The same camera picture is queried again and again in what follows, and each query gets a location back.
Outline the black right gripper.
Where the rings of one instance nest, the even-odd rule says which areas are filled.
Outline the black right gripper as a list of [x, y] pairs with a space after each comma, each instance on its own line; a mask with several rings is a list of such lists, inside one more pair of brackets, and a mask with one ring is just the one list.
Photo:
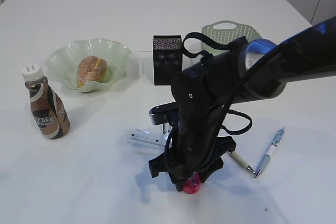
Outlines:
[[222, 169], [221, 156], [236, 148], [231, 136], [219, 137], [218, 121], [222, 108], [211, 109], [199, 120], [186, 118], [180, 109], [178, 132], [172, 130], [172, 147], [149, 161], [153, 178], [168, 172], [177, 191], [182, 191], [187, 178], [198, 172], [201, 182]]

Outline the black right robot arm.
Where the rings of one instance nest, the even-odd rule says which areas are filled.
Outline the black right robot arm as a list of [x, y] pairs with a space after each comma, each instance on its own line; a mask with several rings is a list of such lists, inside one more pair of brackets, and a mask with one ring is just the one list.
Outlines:
[[149, 161], [152, 177], [169, 174], [178, 191], [196, 176], [205, 182], [224, 165], [222, 155], [233, 152], [234, 135], [218, 134], [230, 106], [235, 103], [272, 99], [286, 84], [335, 75], [335, 18], [314, 25], [276, 45], [266, 39], [248, 41], [239, 37], [219, 44], [201, 33], [189, 33], [214, 49], [197, 54], [182, 49], [200, 61], [176, 73], [171, 81], [174, 102], [153, 107], [154, 125], [168, 123], [172, 130], [164, 152]]

